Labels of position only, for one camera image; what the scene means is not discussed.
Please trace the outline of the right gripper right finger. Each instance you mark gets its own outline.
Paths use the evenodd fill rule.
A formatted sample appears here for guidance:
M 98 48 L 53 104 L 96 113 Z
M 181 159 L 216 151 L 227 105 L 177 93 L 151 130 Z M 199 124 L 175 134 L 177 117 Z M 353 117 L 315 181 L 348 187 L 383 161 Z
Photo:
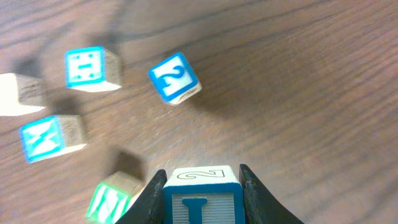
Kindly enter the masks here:
M 245 221 L 248 224 L 303 224 L 285 208 L 246 164 L 239 165 Z

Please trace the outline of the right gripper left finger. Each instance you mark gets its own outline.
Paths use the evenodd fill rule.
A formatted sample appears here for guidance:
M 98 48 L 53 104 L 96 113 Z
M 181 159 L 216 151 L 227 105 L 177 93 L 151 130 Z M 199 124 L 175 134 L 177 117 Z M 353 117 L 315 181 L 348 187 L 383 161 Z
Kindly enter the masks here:
M 166 181 L 166 171 L 158 170 L 130 209 L 116 224 L 163 224 L 165 200 L 162 189 Z

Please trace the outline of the blue L block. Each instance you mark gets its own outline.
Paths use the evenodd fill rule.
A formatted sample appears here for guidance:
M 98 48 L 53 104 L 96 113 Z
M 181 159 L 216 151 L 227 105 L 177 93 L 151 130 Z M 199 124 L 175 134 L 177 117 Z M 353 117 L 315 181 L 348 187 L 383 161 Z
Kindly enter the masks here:
M 162 191 L 164 223 L 246 222 L 243 187 L 230 166 L 175 169 Z

